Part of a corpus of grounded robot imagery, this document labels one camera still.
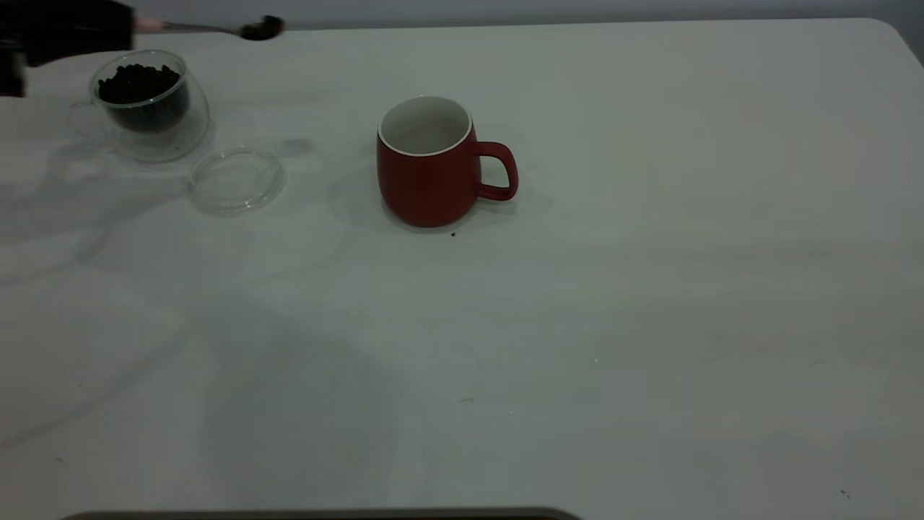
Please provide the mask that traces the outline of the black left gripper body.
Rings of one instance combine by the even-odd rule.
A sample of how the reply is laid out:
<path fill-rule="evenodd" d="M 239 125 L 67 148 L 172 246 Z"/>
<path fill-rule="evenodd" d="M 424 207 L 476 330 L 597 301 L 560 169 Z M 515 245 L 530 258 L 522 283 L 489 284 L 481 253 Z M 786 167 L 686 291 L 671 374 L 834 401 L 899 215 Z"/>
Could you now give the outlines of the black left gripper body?
<path fill-rule="evenodd" d="M 66 1 L 1 2 L 1 95 L 23 98 L 25 68 L 67 57 Z"/>

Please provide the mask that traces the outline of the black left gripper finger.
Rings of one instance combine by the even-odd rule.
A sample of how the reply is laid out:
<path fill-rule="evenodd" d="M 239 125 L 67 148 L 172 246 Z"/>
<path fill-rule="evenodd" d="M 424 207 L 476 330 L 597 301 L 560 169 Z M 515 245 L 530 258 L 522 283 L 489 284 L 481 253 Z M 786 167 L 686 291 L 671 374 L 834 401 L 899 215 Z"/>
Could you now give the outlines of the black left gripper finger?
<path fill-rule="evenodd" d="M 128 27 L 74 27 L 69 37 L 69 55 L 129 51 L 134 48 L 134 30 Z"/>
<path fill-rule="evenodd" d="M 76 27 L 134 27 L 134 9 L 119 1 L 69 1 L 69 21 Z"/>

